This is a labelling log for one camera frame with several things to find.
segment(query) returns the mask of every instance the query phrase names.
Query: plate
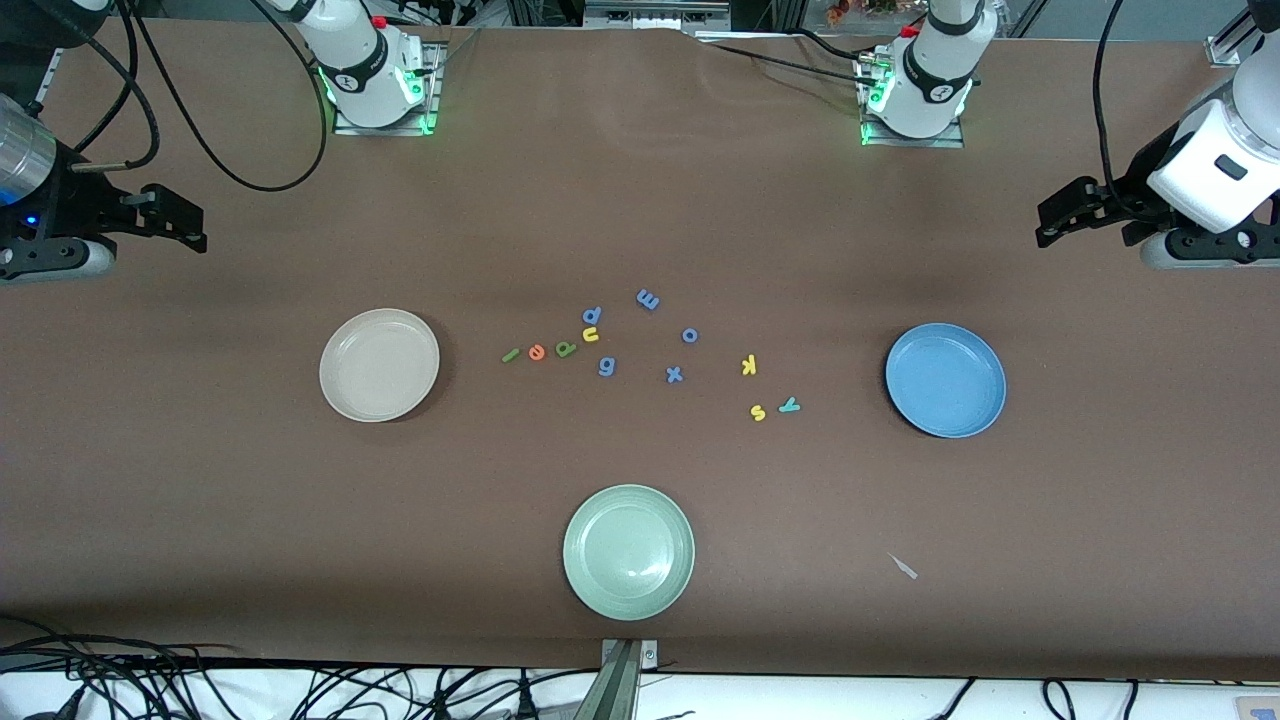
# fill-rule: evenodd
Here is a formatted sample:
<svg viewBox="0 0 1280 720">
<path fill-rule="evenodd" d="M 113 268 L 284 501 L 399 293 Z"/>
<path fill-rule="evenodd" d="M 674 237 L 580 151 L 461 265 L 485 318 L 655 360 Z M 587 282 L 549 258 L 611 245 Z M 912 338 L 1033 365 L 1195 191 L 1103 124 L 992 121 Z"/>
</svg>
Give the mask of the plate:
<svg viewBox="0 0 1280 720">
<path fill-rule="evenodd" d="M 564 532 L 564 574 L 577 597 L 614 620 L 653 618 L 694 574 L 694 530 L 666 495 L 613 486 L 577 509 Z"/>
<path fill-rule="evenodd" d="M 996 351 L 947 323 L 902 333 L 888 352 L 884 382 L 899 413 L 938 437 L 975 436 L 1005 407 L 1005 369 Z"/>
<path fill-rule="evenodd" d="M 412 410 L 435 384 L 440 345 L 421 318 L 384 307 L 361 313 L 333 333 L 320 355 L 320 389 L 329 405 L 360 423 L 384 423 Z"/>
</svg>

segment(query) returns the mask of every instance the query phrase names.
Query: white floor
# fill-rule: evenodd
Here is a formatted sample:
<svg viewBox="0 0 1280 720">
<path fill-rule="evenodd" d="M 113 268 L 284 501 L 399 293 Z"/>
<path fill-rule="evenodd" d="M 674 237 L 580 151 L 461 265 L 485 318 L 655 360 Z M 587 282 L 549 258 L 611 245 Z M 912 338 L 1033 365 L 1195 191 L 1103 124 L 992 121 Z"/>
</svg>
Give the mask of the white floor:
<svg viewBox="0 0 1280 720">
<path fill-rule="evenodd" d="M 369 670 L 360 678 L 374 682 L 387 670 Z M 535 678 L 547 671 L 531 673 Z M 453 670 L 448 678 L 460 678 Z M 214 670 L 210 676 L 223 692 L 228 705 L 241 720 L 287 720 L 310 683 L 310 670 Z M 513 679 L 509 670 L 492 670 L 468 683 L 456 697 L 474 689 Z M 435 670 L 413 670 L 412 696 L 429 701 L 435 685 Z M 593 675 L 575 675 L 539 684 L 532 688 L 539 707 L 571 705 L 586 694 Z M 232 715 L 209 693 L 207 685 L 191 676 L 192 694 L 206 720 L 232 720 Z M 410 691 L 404 676 L 390 683 L 397 691 Z M 884 679 L 884 678 L 801 678 L 801 676 L 736 676 L 655 674 L 643 679 L 637 720 L 660 720 L 686 715 L 691 720 L 804 719 L 804 720 L 931 720 L 941 714 L 963 680 L 948 679 Z M 0 720 L 22 720 L 37 712 L 52 712 L 78 687 L 61 673 L 14 673 L 0 676 Z M 468 720 L 502 691 L 451 707 L 456 720 Z M 1129 687 L 1124 683 L 1070 682 L 1068 687 L 1080 720 L 1119 720 Z M 116 697 L 128 707 L 141 705 L 137 696 L 116 684 Z M 344 685 L 317 703 L 307 717 L 326 717 L 340 708 L 356 685 Z M 1134 705 L 1132 720 L 1235 720 L 1235 698 L 1245 696 L 1280 696 L 1275 687 L 1194 685 L 1143 683 Z M 384 703 L 388 716 L 403 717 L 408 703 L 390 693 L 372 692 L 362 701 Z M 1276 698 L 1280 710 L 1280 697 Z M 1065 706 L 1057 698 L 1065 715 Z M 497 708 L 515 710 L 511 697 Z M 486 714 L 486 719 L 498 715 Z M 1258 715 L 1244 714 L 1242 720 Z M 378 707 L 366 706 L 340 715 L 342 720 L 383 720 Z M 1041 698 L 1037 680 L 979 680 L 960 703 L 954 720 L 1055 720 Z M 78 720 L 110 720 L 106 702 L 86 694 Z"/>
</svg>

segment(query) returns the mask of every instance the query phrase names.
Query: blue plate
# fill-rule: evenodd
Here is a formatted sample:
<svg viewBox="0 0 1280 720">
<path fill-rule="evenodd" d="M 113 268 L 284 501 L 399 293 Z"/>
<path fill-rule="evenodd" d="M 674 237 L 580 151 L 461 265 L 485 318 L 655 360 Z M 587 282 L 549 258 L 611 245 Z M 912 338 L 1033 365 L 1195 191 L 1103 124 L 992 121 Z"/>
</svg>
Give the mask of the blue plate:
<svg viewBox="0 0 1280 720">
<path fill-rule="evenodd" d="M 884 380 L 899 413 L 932 436 L 975 436 L 1005 407 L 1005 369 L 996 351 L 948 323 L 902 333 L 888 351 Z"/>
</svg>

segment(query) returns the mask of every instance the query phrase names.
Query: beige plate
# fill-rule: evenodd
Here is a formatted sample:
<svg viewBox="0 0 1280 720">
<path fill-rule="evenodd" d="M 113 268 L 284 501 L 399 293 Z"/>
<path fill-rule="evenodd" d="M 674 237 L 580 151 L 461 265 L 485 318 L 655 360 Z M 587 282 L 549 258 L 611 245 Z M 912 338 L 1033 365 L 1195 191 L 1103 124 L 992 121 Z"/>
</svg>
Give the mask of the beige plate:
<svg viewBox="0 0 1280 720">
<path fill-rule="evenodd" d="M 440 372 L 440 345 L 404 310 L 361 313 L 333 333 L 320 356 L 320 389 L 360 423 L 394 420 L 422 402 Z"/>
</svg>

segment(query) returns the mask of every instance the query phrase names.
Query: black cable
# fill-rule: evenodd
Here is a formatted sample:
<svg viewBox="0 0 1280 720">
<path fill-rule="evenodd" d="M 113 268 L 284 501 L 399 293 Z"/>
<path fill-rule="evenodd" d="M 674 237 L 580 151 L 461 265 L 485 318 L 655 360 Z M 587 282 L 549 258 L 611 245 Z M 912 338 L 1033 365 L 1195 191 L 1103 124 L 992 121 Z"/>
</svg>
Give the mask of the black cable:
<svg viewBox="0 0 1280 720">
<path fill-rule="evenodd" d="M 768 55 L 760 55 L 759 53 L 751 53 L 750 50 L 739 50 L 737 47 L 730 47 L 727 45 L 717 45 L 717 44 L 712 44 L 712 47 L 723 50 L 726 53 L 732 53 L 735 55 L 744 55 L 746 58 L 755 58 L 756 60 L 763 60 L 765 63 L 773 63 L 776 65 L 782 65 L 782 67 L 786 67 L 786 68 L 795 68 L 797 70 L 804 70 L 806 73 L 814 73 L 814 74 L 818 74 L 818 76 L 827 76 L 827 77 L 833 77 L 833 78 L 840 78 L 840 79 L 847 79 L 849 82 L 854 82 L 854 83 L 858 83 L 858 85 L 876 85 L 876 81 L 873 81 L 872 78 L 855 77 L 855 76 L 850 76 L 850 74 L 845 74 L 845 73 L 835 73 L 835 72 L 831 72 L 831 70 L 824 70 L 822 68 L 814 68 L 812 65 L 801 65 L 800 63 L 792 63 L 791 60 L 782 60 L 780 58 L 771 58 Z"/>
<path fill-rule="evenodd" d="M 394 678 L 397 675 L 403 675 L 406 673 L 408 673 L 408 667 L 401 667 L 398 670 L 392 670 L 390 673 L 383 675 L 379 680 L 375 680 L 371 685 L 361 689 L 358 693 L 356 693 L 352 697 L 349 697 L 347 700 L 346 705 L 343 705 L 338 710 L 330 712 L 328 715 L 328 719 L 329 720 L 335 720 L 335 719 L 340 717 L 344 712 L 348 712 L 353 707 L 356 707 L 357 706 L 357 701 L 360 701 L 360 698 L 365 697 L 366 694 L 369 694 L 374 689 L 379 688 L 383 683 L 390 680 L 392 678 Z M 383 714 L 387 715 L 387 707 L 383 707 Z"/>
<path fill-rule="evenodd" d="M 960 701 L 964 700 L 964 696 L 969 692 L 969 688 L 972 688 L 973 684 L 977 682 L 978 678 L 969 678 L 968 680 L 965 680 L 965 683 L 960 685 L 960 689 L 956 692 L 955 697 L 951 698 L 951 705 L 948 705 L 947 708 L 942 711 L 942 715 L 936 715 L 933 720 L 951 720 L 951 716 L 955 715 L 956 708 L 960 707 Z"/>
<path fill-rule="evenodd" d="M 343 712 L 360 710 L 361 707 L 376 707 L 383 711 L 383 720 L 392 720 L 392 715 L 387 711 L 387 706 L 380 702 L 357 702 L 356 705 L 348 705 L 344 710 L 332 712 L 325 717 L 325 720 L 342 720 Z"/>
<path fill-rule="evenodd" d="M 407 703 L 404 706 L 404 717 L 402 720 L 411 720 L 413 717 L 413 703 L 416 702 L 413 700 L 415 689 L 413 689 L 413 674 L 412 673 L 407 673 L 404 675 L 404 683 L 408 684 L 408 697 L 406 698 Z M 394 691 L 389 691 L 389 692 L 392 692 L 397 697 L 404 697 L 404 696 L 399 694 L 398 692 L 394 692 Z"/>
<path fill-rule="evenodd" d="M 849 50 L 841 50 L 840 47 L 836 47 L 835 45 L 827 42 L 826 40 L 823 40 L 817 32 L 813 32 L 812 29 L 805 29 L 803 27 L 794 27 L 794 28 L 782 31 L 782 33 L 783 35 L 803 35 L 803 36 L 808 37 L 809 40 L 814 41 L 814 44 L 817 44 L 818 47 L 822 47 L 823 50 L 826 50 L 827 53 L 831 53 L 832 55 L 835 55 L 837 58 L 844 58 L 846 60 L 856 60 L 858 59 L 858 53 L 850 53 Z"/>
<path fill-rule="evenodd" d="M 536 685 L 539 683 L 545 683 L 545 682 L 549 682 L 549 680 L 558 680 L 559 678 L 567 678 L 570 675 L 581 675 L 584 673 L 598 673 L 598 671 L 599 670 L 562 670 L 559 673 L 552 673 L 550 675 L 543 675 L 541 678 L 534 678 L 532 680 L 529 680 L 527 683 L 520 683 L 520 682 L 516 682 L 516 680 L 504 680 L 504 682 L 506 683 L 516 683 L 517 685 L 521 685 L 521 687 L 534 687 L 534 685 Z M 489 712 L 499 702 L 502 702 L 502 701 L 507 700 L 508 697 L 518 693 L 520 689 L 521 688 L 517 687 L 513 691 L 508 691 L 508 692 L 502 693 L 500 696 L 495 697 L 489 705 L 486 705 L 486 706 L 481 707 L 480 710 L 477 710 L 476 712 L 471 714 L 471 716 L 468 716 L 467 720 L 480 720 L 480 717 L 485 712 Z M 457 705 L 458 702 L 465 702 L 465 701 L 463 700 L 458 700 L 453 705 Z"/>
<path fill-rule="evenodd" d="M 329 670 L 315 670 L 315 673 L 324 673 L 324 674 L 329 675 L 329 676 L 337 675 L 335 673 L 330 673 Z M 408 673 L 406 673 L 404 678 L 408 680 L 408 687 L 410 687 L 408 694 L 404 694 L 404 693 L 397 691 L 396 688 L 393 688 L 390 685 L 380 687 L 378 683 L 369 683 L 366 680 L 361 680 L 361 679 L 355 678 L 355 676 L 344 678 L 343 682 L 352 683 L 355 685 L 362 685 L 362 687 L 371 688 L 371 689 L 378 689 L 378 691 L 381 691 L 384 693 L 393 694 L 393 696 L 403 700 L 404 702 L 407 702 L 411 708 L 416 706 L 420 710 L 430 710 L 431 708 L 430 703 L 422 702 L 422 701 L 417 700 L 416 697 L 413 697 L 413 676 L 410 675 Z"/>
<path fill-rule="evenodd" d="M 81 700 L 84 698 L 84 688 L 76 688 L 67 702 L 54 712 L 54 720 L 76 720 L 76 715 L 79 712 Z"/>
<path fill-rule="evenodd" d="M 65 667 L 67 661 L 64 660 L 41 660 L 40 662 L 32 662 L 29 665 L 15 665 L 12 667 L 5 667 L 4 673 L 44 673 L 47 670 L 58 670 L 59 667 Z"/>
<path fill-rule="evenodd" d="M 1138 680 L 1129 680 L 1129 700 L 1124 703 L 1124 714 L 1120 720 L 1129 720 L 1133 712 L 1133 703 L 1138 702 Z"/>
<path fill-rule="evenodd" d="M 102 680 L 102 689 L 106 691 L 108 693 L 111 693 L 111 688 L 106 684 L 106 680 Z M 110 711 L 110 719 L 115 720 L 115 706 L 114 705 L 109 705 L 108 710 Z"/>
<path fill-rule="evenodd" d="M 355 669 L 351 671 L 351 674 L 356 675 L 361 671 L 362 670 L 360 669 Z M 308 691 L 307 694 L 302 697 L 302 701 L 298 702 L 298 707 L 297 710 L 294 710 L 293 715 L 291 716 L 291 720 L 303 720 L 307 716 L 307 712 L 310 712 L 311 708 L 315 707 L 317 702 L 320 702 L 330 692 L 340 687 L 346 678 L 342 678 L 342 673 L 338 673 L 338 676 L 339 676 L 338 682 L 335 682 L 333 685 L 323 691 L 320 691 L 319 688 L 316 688 L 315 692 Z M 320 683 L 320 687 L 324 687 L 324 684 L 325 683 Z"/>
<path fill-rule="evenodd" d="M 520 705 L 516 710 L 517 720 L 541 720 L 538 714 L 538 703 L 534 702 L 534 693 L 529 689 L 529 670 L 520 669 Z"/>
<path fill-rule="evenodd" d="M 307 65 L 307 59 L 306 56 L 302 55 L 302 50 L 298 49 L 297 44 L 293 42 L 293 38 L 289 37 L 289 33 L 287 33 L 284 28 L 280 27 L 280 23 L 275 22 L 275 18 L 271 17 L 271 14 L 266 10 L 266 8 L 262 6 L 261 3 L 259 3 L 259 0 L 248 0 L 248 1 L 255 8 L 257 8 L 259 13 L 261 13 L 262 17 L 266 18 L 269 23 L 271 23 L 271 27 L 275 28 L 275 32 L 278 32 L 280 37 L 283 37 L 284 41 L 289 45 L 289 49 L 293 51 L 293 55 L 298 59 L 298 63 L 302 65 L 303 72 L 307 74 L 307 82 L 311 83 L 311 88 L 315 91 L 316 108 L 320 111 L 320 147 L 316 149 L 315 159 L 311 160 L 311 167 L 308 167 L 301 176 L 284 184 L 269 186 L 269 184 L 257 184 L 250 182 L 242 178 L 241 176 L 236 174 L 236 172 L 228 168 L 227 164 L 223 163 L 221 158 L 219 158 L 218 154 L 214 152 L 214 149 L 209 146 L 209 142 L 205 140 L 205 136 L 201 135 L 200 128 L 196 126 L 195 118 L 191 117 L 191 111 L 187 110 L 187 104 L 182 101 L 182 96 L 178 94 L 178 88 L 174 86 L 173 78 L 169 77 L 169 69 L 165 67 L 164 60 L 160 58 L 160 53 L 156 50 L 155 42 L 152 42 L 151 40 L 151 33 L 147 32 L 147 26 L 143 22 L 142 15 L 137 12 L 137 6 L 133 4 L 134 0 L 124 0 L 124 3 L 127 3 L 129 8 L 133 10 L 134 20 L 138 23 L 138 32 L 142 35 L 142 42 L 146 44 L 147 51 L 151 54 L 151 59 L 155 60 L 156 69 L 160 70 L 160 78 L 164 79 L 165 87 L 169 88 L 169 95 L 173 97 L 174 104 L 178 105 L 178 111 L 182 113 L 182 118 L 187 122 L 187 127 L 191 128 L 191 135 L 196 138 L 196 142 L 200 143 L 200 147 L 201 150 L 205 151 L 205 155 L 207 155 L 209 159 L 212 160 L 214 165 L 216 165 L 218 169 L 221 170 L 224 176 L 232 178 L 243 187 L 247 187 L 250 190 L 256 190 L 259 192 L 283 192 L 285 190 L 292 190 L 306 182 L 306 179 L 311 177 L 311 173 L 314 173 L 316 168 L 320 167 L 320 160 L 324 159 L 325 147 L 328 146 L 329 142 L 329 123 L 328 123 L 328 114 L 325 111 L 324 91 L 320 88 L 319 85 L 316 85 L 315 78 L 311 77 L 311 69 Z"/>
<path fill-rule="evenodd" d="M 466 675 L 462 675 L 457 680 L 453 680 L 452 683 L 449 683 L 449 687 L 444 691 L 444 694 L 452 696 L 453 693 L 458 692 L 458 689 L 461 689 L 462 685 L 465 685 L 468 682 L 471 682 L 471 678 L 475 678 L 476 675 L 479 675 L 480 673 L 484 673 L 486 670 L 489 670 L 489 669 L 488 667 L 474 667 L 474 669 L 468 670 Z"/>
<path fill-rule="evenodd" d="M 165 688 L 160 687 L 160 678 L 161 676 L 163 676 L 163 673 L 152 673 L 152 674 L 143 675 L 143 678 L 151 684 L 151 689 L 155 691 L 156 697 L 161 702 L 164 702 Z M 179 705 L 182 705 L 183 703 L 182 698 L 179 698 L 178 702 L 179 702 Z M 114 707 L 111 708 L 111 720 L 115 720 L 115 708 Z"/>
<path fill-rule="evenodd" d="M 340 674 L 335 674 L 335 675 L 339 679 L 342 678 Z M 325 678 L 325 682 L 329 682 L 329 679 L 332 679 L 333 676 L 334 675 L 330 675 L 328 678 Z M 302 716 L 302 714 L 303 714 L 302 705 L 312 696 L 312 693 L 316 692 L 316 680 L 319 680 L 319 679 L 320 679 L 320 671 L 319 670 L 312 670 L 311 671 L 311 682 L 307 683 L 307 692 L 302 693 L 302 697 L 298 698 L 298 703 L 296 706 L 293 706 L 293 712 L 289 714 L 289 720 L 294 720 L 294 719 Z"/>
<path fill-rule="evenodd" d="M 154 712 L 157 716 L 163 717 L 164 720 L 173 719 L 172 714 L 168 711 L 168 707 L 165 707 L 164 702 L 160 698 L 157 698 L 146 685 L 143 685 L 141 679 L 129 673 L 123 665 L 120 665 L 114 660 L 108 659 L 106 656 L 95 656 L 74 648 L 51 648 L 51 647 L 22 648 L 22 650 L 12 650 L 8 647 L 0 648 L 0 657 L 31 656 L 31 655 L 74 659 L 81 662 L 81 667 L 88 665 L 93 667 L 95 673 L 100 673 L 101 676 L 104 678 L 110 678 L 114 675 L 122 680 L 125 680 L 129 684 L 132 684 L 136 691 L 138 691 L 138 694 L 142 696 L 143 703 L 148 712 L 152 712 L 154 708 Z M 115 697 L 113 697 L 111 693 L 105 692 L 102 688 L 96 687 L 92 683 L 93 678 L 95 676 L 86 675 L 83 670 L 81 670 L 81 675 L 78 679 L 81 680 L 84 688 L 93 692 L 93 694 L 97 694 L 99 697 L 104 698 L 109 703 L 109 706 L 119 710 L 122 714 L 124 714 L 125 717 L 129 719 L 134 717 L 132 714 L 129 714 L 128 708 L 125 708 Z"/>
<path fill-rule="evenodd" d="M 115 9 L 118 13 L 120 13 L 120 19 L 124 20 L 124 37 L 129 46 L 129 77 L 137 79 L 138 36 L 133 32 L 133 23 L 129 22 L 129 14 L 124 6 L 123 0 L 115 0 Z M 73 147 L 73 150 L 76 150 L 77 152 L 83 152 L 84 149 L 92 145 L 93 141 L 97 140 L 97 136 L 102 135 L 102 131 L 106 129 L 106 126 L 111 124 L 111 122 L 115 120 L 115 115 L 120 114 L 120 109 L 124 108 L 124 101 L 128 99 L 129 99 L 129 86 L 128 83 L 125 83 L 123 87 L 120 87 L 120 92 L 116 94 L 115 101 L 111 102 L 111 106 L 106 110 L 106 113 L 101 118 L 99 118 L 97 124 L 95 124 L 93 128 L 84 135 L 83 140 L 76 143 L 76 147 Z"/>
<path fill-rule="evenodd" d="M 44 625 L 40 625 L 38 623 L 27 623 L 27 624 L 31 625 L 31 626 L 44 628 Z M 192 717 L 197 715 L 196 707 L 195 707 L 195 700 L 192 700 L 191 687 L 187 684 L 186 676 L 182 675 L 182 667 L 180 667 L 180 664 L 178 662 L 179 657 L 168 646 L 161 646 L 161 644 L 156 644 L 156 643 L 151 643 L 151 642 L 146 642 L 146 641 L 134 641 L 134 639 L 116 638 L 116 637 L 113 637 L 113 635 L 64 634 L 64 633 L 58 633 L 58 634 L 52 634 L 52 635 L 45 635 L 45 637 L 33 638 L 33 639 L 23 641 L 23 642 L 19 642 L 19 643 L 14 643 L 14 644 L 9 646 L 5 650 L 10 651 L 10 652 L 13 652 L 13 651 L 20 652 L 20 651 L 27 651 L 27 650 L 38 647 L 41 644 L 47 644 L 50 642 L 59 642 L 59 643 L 61 643 L 61 644 L 64 644 L 67 647 L 70 647 L 70 648 L 74 648 L 77 643 L 82 644 L 82 646 L 86 646 L 86 647 L 88 646 L 88 643 L 104 643 L 104 644 L 116 644 L 116 646 L 124 646 L 124 647 L 132 647 L 132 648 L 138 648 L 138 650 L 146 650 L 146 651 L 155 652 L 156 655 L 164 657 L 168 661 L 168 664 L 170 665 L 170 667 L 173 669 L 173 671 L 177 675 L 179 675 L 179 679 L 182 680 L 183 689 L 186 689 L 186 692 L 187 692 L 187 698 L 183 698 L 182 693 L 178 691 L 178 687 L 173 682 L 172 676 L 164 675 L 164 670 L 159 671 L 159 674 L 166 679 L 166 685 L 169 685 L 169 688 L 173 691 L 174 697 L 178 698 L 178 702 L 179 702 L 179 705 L 182 705 L 183 711 L 187 712 L 187 715 L 192 716 Z M 196 662 L 197 662 L 197 669 L 201 673 L 204 673 L 204 667 L 202 667 L 202 665 L 200 665 L 200 652 L 198 652 L 198 650 L 195 650 L 192 647 L 191 651 L 195 655 L 195 659 L 196 659 Z M 207 673 L 205 673 L 205 682 L 210 684 L 210 689 L 212 689 L 214 694 L 218 696 L 219 701 L 223 703 L 223 707 L 227 708 L 227 711 L 232 715 L 232 717 L 234 720 L 239 720 L 239 717 L 236 715 L 234 710 L 232 710 L 227 705 L 227 700 L 221 697 L 221 692 L 209 679 Z M 152 688 L 156 691 L 156 697 L 157 698 L 163 698 L 164 691 L 160 689 L 160 688 L 157 688 L 155 685 L 154 679 L 152 679 Z"/>
<path fill-rule="evenodd" d="M 1041 13 L 1043 13 L 1044 8 L 1047 6 L 1048 6 L 1048 0 L 1043 0 L 1034 8 L 1029 8 L 1029 17 L 1028 14 L 1023 15 L 1023 18 L 1018 22 L 1018 27 L 1014 28 L 1012 37 L 1027 37 L 1027 33 L 1030 32 L 1032 26 L 1036 24 L 1036 20 L 1039 19 Z"/>
<path fill-rule="evenodd" d="M 84 28 L 76 24 L 76 22 L 68 18 L 65 14 L 63 14 L 61 10 L 54 6 L 46 6 L 41 0 L 27 0 L 27 1 L 38 8 L 42 13 L 45 13 L 50 18 L 58 20 L 58 24 L 63 26 L 63 28 L 65 28 L 72 35 L 78 37 L 82 42 L 92 47 L 93 51 L 97 53 L 99 56 L 106 61 L 108 65 L 111 65 L 111 69 L 115 70 L 115 74 L 120 76 L 120 79 L 124 81 L 124 85 L 129 88 L 129 92 L 132 92 L 133 96 L 138 99 L 138 105 L 142 106 L 142 114 L 147 119 L 147 135 L 150 136 L 150 145 L 147 145 L 147 151 L 137 160 L 125 160 L 124 163 L 122 163 L 124 169 L 132 170 L 136 168 L 141 168 L 142 165 L 146 165 L 151 160 L 155 160 L 156 154 L 160 152 L 160 123 L 156 122 L 156 114 L 151 109 L 151 101 L 147 100 L 147 95 L 142 92 L 142 87 L 138 85 L 136 79 L 133 79 L 133 76 L 131 76 L 129 72 L 124 69 L 124 65 L 122 65 L 120 61 L 115 59 L 115 55 L 111 55 L 111 53 L 106 47 L 102 47 L 101 42 L 93 40 L 93 36 L 84 32 Z"/>
<path fill-rule="evenodd" d="M 204 659 L 200 656 L 200 651 L 195 647 L 189 647 L 188 650 L 192 653 L 192 661 L 196 664 L 196 671 L 200 673 L 205 684 L 209 685 L 210 692 L 214 693 L 214 697 L 216 697 L 218 702 L 223 706 L 223 710 L 225 710 L 233 720 L 241 720 L 241 716 L 232 708 L 230 703 L 227 702 L 227 698 L 223 697 L 223 692 L 218 689 L 218 683 L 214 683 L 212 678 L 209 676 L 209 671 L 204 665 Z M 196 698 L 191 692 L 191 685 L 187 684 L 187 675 L 180 667 L 177 666 L 178 664 L 174 657 L 170 657 L 172 664 L 175 666 L 173 675 L 165 675 L 163 670 L 157 674 L 165 678 L 165 685 L 173 692 L 174 697 L 178 698 L 178 703 L 182 705 L 183 710 L 192 714 L 192 716 L 198 716 L 198 712 L 196 711 Z M 174 683 L 175 676 L 182 682 L 182 688 L 187 692 L 186 698 L 182 697 L 182 692 L 179 692 L 177 683 Z"/>
<path fill-rule="evenodd" d="M 1062 691 L 1062 698 L 1066 700 L 1065 716 L 1061 712 L 1059 712 L 1057 706 L 1053 705 L 1053 701 L 1048 698 L 1050 685 L 1057 685 L 1059 689 Z M 1044 707 L 1048 707 L 1048 711 L 1053 714 L 1053 717 L 1057 717 L 1057 720 L 1075 720 L 1075 703 L 1071 702 L 1071 693 L 1066 689 L 1066 684 L 1062 683 L 1062 680 L 1048 679 L 1048 678 L 1041 680 L 1041 697 L 1044 698 Z"/>
<path fill-rule="evenodd" d="M 407 4 L 404 5 L 404 10 L 410 12 L 410 13 L 413 13 L 413 17 L 416 17 L 419 19 L 424 19 L 424 20 L 434 24 L 434 26 L 438 26 L 438 27 L 443 27 L 444 26 L 444 23 L 442 23 L 440 20 L 433 18 L 431 15 L 428 15 L 425 10 L 420 10 L 417 8 L 410 8 Z"/>
<path fill-rule="evenodd" d="M 1106 183 L 1112 197 L 1116 200 L 1116 205 L 1119 205 L 1121 210 L 1129 213 L 1130 215 L 1140 217 L 1142 213 L 1137 213 L 1133 208 L 1130 208 L 1115 186 L 1115 176 L 1111 172 L 1111 147 L 1107 143 L 1107 120 L 1102 115 L 1102 56 L 1107 51 L 1107 40 L 1111 37 L 1111 26 L 1115 24 L 1116 15 L 1120 13 L 1121 5 L 1124 5 L 1124 0 L 1115 0 L 1111 5 L 1111 12 L 1107 14 L 1107 22 L 1102 26 L 1102 36 L 1098 38 L 1097 55 L 1093 56 L 1093 119 L 1098 124 L 1098 152 L 1102 155 L 1102 182 Z"/>
<path fill-rule="evenodd" d="M 503 685 L 518 685 L 518 684 L 520 684 L 520 680 L 498 680 L 497 683 L 494 683 L 492 685 L 488 685 L 488 687 L 485 687 L 483 689 L 467 693 L 467 694 L 465 694 L 465 696 L 462 696 L 462 697 L 460 697 L 457 700 L 451 700 L 449 702 L 452 705 L 462 705 L 463 702 L 470 702 L 470 701 L 472 701 L 472 700 L 475 700 L 475 698 L 477 698 L 480 696 L 489 694 L 493 691 L 495 691 L 495 689 L 498 689 L 498 688 L 500 688 Z"/>
</svg>

